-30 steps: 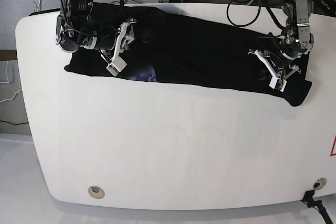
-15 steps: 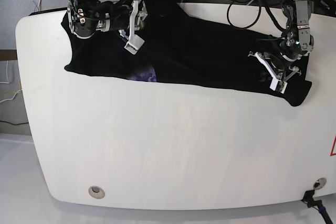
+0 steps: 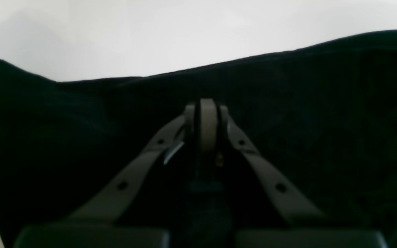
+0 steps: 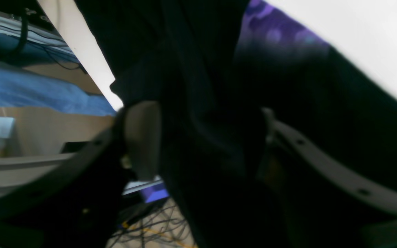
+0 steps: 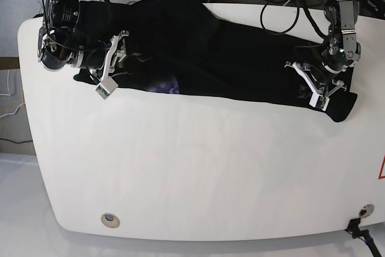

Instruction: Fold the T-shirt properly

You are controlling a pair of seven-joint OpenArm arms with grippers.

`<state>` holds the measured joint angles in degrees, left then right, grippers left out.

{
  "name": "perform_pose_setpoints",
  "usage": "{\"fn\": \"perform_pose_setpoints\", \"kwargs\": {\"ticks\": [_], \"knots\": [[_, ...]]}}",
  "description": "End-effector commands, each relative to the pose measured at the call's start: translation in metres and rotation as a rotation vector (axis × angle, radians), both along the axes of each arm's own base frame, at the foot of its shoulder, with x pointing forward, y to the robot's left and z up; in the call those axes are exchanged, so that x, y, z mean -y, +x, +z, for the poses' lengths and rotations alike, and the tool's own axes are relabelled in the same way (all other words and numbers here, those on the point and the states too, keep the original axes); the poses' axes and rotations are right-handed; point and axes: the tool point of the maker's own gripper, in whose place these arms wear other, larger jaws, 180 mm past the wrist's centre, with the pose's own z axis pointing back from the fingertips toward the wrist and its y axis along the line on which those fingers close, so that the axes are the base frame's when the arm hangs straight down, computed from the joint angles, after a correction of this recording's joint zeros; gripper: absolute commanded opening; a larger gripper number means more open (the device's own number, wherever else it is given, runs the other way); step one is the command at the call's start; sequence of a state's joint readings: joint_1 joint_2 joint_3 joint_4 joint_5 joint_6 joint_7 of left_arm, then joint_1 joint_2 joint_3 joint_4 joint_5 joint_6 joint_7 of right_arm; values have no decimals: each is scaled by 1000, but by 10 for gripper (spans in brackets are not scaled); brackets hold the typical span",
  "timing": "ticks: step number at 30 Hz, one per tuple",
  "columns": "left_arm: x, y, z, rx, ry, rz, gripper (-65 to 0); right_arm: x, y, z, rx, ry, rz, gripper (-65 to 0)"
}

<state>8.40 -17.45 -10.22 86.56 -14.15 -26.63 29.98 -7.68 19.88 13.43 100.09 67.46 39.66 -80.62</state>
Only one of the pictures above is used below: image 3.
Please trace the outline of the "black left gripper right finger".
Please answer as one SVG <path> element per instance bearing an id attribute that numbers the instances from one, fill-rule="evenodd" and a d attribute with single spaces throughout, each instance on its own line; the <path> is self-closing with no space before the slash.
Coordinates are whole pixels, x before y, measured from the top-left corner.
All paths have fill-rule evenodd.
<path id="1" fill-rule="evenodd" d="M 338 227 L 266 160 L 235 124 L 225 105 L 202 100 L 202 179 L 217 180 L 217 168 L 231 155 L 247 163 L 285 229 L 238 229 L 235 248 L 386 248 L 380 231 Z"/>

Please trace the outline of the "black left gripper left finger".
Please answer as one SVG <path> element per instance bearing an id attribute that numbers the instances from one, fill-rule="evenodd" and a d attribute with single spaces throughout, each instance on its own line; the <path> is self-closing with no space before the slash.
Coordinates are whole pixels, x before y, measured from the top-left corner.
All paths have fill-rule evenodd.
<path id="1" fill-rule="evenodd" d="M 72 214 L 53 223 L 25 227 L 14 247 L 168 248 L 166 229 L 116 227 L 114 223 L 129 209 L 157 159 L 163 156 L 167 164 L 194 132 L 196 109 L 196 103 L 186 105 L 180 116 L 160 128 L 135 159 Z"/>

